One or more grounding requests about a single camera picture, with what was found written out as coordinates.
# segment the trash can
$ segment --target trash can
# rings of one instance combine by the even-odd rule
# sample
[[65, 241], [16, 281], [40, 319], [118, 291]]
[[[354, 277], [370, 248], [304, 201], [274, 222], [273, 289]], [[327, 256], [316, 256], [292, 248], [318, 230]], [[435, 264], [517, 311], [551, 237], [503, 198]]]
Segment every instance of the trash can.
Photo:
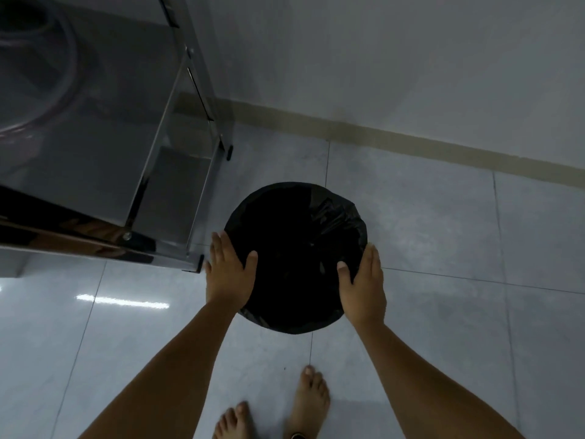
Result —
[[258, 252], [256, 282], [240, 311], [274, 331], [302, 334], [343, 315], [337, 262], [352, 280], [367, 243], [355, 205], [309, 183], [275, 183], [250, 194], [225, 225], [238, 258]]

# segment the bare foot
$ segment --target bare foot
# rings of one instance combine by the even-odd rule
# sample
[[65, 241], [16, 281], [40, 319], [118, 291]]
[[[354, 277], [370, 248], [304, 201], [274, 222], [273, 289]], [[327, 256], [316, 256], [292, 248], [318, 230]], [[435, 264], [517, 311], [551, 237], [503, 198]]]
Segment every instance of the bare foot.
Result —
[[329, 411], [329, 389], [321, 373], [306, 366], [296, 388], [293, 412], [284, 430], [284, 439], [290, 439], [295, 433], [307, 439], [316, 439]]
[[246, 402], [222, 414], [212, 439], [252, 439], [252, 419]]

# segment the plastic bag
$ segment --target plastic bag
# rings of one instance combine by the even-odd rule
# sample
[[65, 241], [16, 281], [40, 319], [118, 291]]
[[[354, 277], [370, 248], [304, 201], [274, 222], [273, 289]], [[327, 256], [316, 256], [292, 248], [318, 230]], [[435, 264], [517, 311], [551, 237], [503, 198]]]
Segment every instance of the plastic bag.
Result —
[[240, 311], [248, 320], [301, 334], [343, 315], [337, 262], [353, 280], [367, 243], [352, 202], [310, 183], [275, 183], [250, 194], [225, 231], [243, 264], [258, 252], [254, 289]]

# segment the hand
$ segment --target hand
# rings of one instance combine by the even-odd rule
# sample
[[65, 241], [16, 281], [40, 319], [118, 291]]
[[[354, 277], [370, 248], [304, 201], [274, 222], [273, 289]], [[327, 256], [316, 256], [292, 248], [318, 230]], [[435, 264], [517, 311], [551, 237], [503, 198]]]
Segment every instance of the hand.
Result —
[[209, 255], [211, 263], [205, 262], [207, 302], [219, 301], [231, 306], [234, 312], [240, 310], [248, 302], [254, 288], [258, 253], [252, 251], [248, 254], [244, 268], [228, 234], [222, 231], [221, 236], [212, 233]]
[[368, 243], [362, 256], [360, 269], [353, 280], [344, 262], [337, 264], [339, 297], [345, 316], [355, 329], [368, 324], [384, 324], [386, 296], [384, 273], [376, 247]]

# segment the gray tile floor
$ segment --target gray tile floor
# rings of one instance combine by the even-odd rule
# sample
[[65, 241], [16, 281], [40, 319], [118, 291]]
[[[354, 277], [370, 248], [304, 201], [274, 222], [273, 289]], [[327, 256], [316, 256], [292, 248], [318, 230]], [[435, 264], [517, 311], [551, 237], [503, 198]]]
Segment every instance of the gray tile floor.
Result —
[[[585, 191], [241, 125], [235, 140], [205, 232], [266, 184], [327, 186], [381, 252], [389, 326], [529, 439], [583, 436]], [[35, 255], [0, 287], [0, 437], [73, 439], [203, 305], [205, 278]], [[195, 437], [247, 399], [261, 437], [279, 438], [309, 361], [333, 397], [322, 438], [403, 437], [345, 317], [290, 336], [239, 316]]]

